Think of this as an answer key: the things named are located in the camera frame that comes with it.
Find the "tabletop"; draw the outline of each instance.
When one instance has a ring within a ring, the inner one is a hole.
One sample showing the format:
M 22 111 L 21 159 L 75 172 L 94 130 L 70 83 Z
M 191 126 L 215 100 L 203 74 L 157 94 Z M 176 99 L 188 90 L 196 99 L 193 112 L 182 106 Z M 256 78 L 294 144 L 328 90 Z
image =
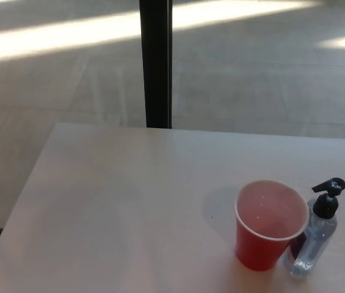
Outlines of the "tabletop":
M 345 191 L 307 281 L 233 251 L 244 184 L 309 199 L 331 177 L 345 180 L 345 140 L 60 123 L 0 237 L 0 293 L 344 293 Z

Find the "red cup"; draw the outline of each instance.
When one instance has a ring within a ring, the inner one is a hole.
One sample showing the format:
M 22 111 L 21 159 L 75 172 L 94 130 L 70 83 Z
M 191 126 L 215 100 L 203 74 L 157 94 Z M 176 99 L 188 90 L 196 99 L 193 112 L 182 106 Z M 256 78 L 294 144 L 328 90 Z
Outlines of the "red cup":
M 235 202 L 236 256 L 252 270 L 269 270 L 290 241 L 308 225 L 303 197 L 277 181 L 260 180 L 244 186 Z

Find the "cup rim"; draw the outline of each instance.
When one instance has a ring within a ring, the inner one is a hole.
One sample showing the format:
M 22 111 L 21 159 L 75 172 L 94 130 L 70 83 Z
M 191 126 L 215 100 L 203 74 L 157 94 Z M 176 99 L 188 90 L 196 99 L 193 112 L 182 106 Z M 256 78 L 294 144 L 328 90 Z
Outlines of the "cup rim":
M 298 232 L 294 233 L 293 235 L 291 236 L 288 236 L 288 237 L 284 237 L 284 238 L 273 238 L 273 237 L 267 237 L 267 236 L 264 236 L 264 235 L 260 235 L 259 233 L 255 232 L 254 230 L 252 230 L 251 228 L 249 228 L 243 221 L 242 219 L 240 218 L 239 216 L 239 213 L 238 213 L 238 200 L 239 200 L 239 197 L 240 197 L 240 192 L 243 190 L 243 188 L 247 187 L 248 185 L 250 184 L 253 184 L 253 183 L 258 183 L 258 182 L 272 182 L 272 183 L 278 183 L 278 184 L 281 184 L 287 188 L 290 188 L 292 189 L 293 191 L 295 191 L 296 195 L 305 203 L 303 204 L 302 206 L 304 207 L 304 210 L 305 210 L 305 221 L 303 223 L 303 225 L 301 226 L 301 229 L 298 230 Z M 300 194 L 300 192 L 296 191 L 294 188 L 290 187 L 289 185 L 281 182 L 281 181 L 277 181 L 277 180 L 269 180 L 269 179 L 262 179 L 262 180 L 255 180 L 255 181 L 252 181 L 246 185 L 244 185 L 239 193 L 238 193 L 238 196 L 236 197 L 235 201 L 234 201 L 234 213 L 236 214 L 236 218 L 238 219 L 238 221 L 240 222 L 240 224 L 245 228 L 247 229 L 249 232 L 251 232 L 252 234 L 258 236 L 259 238 L 262 238 L 262 239 L 265 239 L 265 240 L 270 240 L 270 241 L 288 241 L 288 240 L 291 240 L 295 237 L 297 237 L 298 235 L 300 235 L 301 233 L 304 232 L 305 228 L 308 226 L 308 223 L 309 223 L 309 219 L 310 219 L 310 215 L 309 215 L 309 208 L 308 208 L 308 205 L 307 205 L 307 202 L 305 201 L 304 197 Z

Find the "clear liquid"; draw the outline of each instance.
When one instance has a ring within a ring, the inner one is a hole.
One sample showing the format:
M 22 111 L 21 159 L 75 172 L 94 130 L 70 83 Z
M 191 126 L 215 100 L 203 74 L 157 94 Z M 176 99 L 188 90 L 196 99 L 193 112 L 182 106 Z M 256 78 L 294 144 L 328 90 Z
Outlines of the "clear liquid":
M 302 248 L 298 252 L 298 248 L 296 251 L 296 246 L 293 247 L 297 243 L 291 244 L 284 256 L 287 270 L 296 277 L 309 276 L 336 229 L 336 217 L 322 219 L 313 213 L 312 208 L 315 201 L 316 198 L 312 198 L 308 202 L 310 222 L 304 231 L 306 239 Z

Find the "tiled floor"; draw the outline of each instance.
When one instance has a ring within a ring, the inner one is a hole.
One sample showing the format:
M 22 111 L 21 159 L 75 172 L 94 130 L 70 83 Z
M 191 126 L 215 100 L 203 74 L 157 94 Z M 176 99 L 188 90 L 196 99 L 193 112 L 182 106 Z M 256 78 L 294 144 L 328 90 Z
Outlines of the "tiled floor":
M 345 0 L 174 3 L 174 128 L 345 138 Z M 0 226 L 56 122 L 145 126 L 137 11 L 1 0 Z

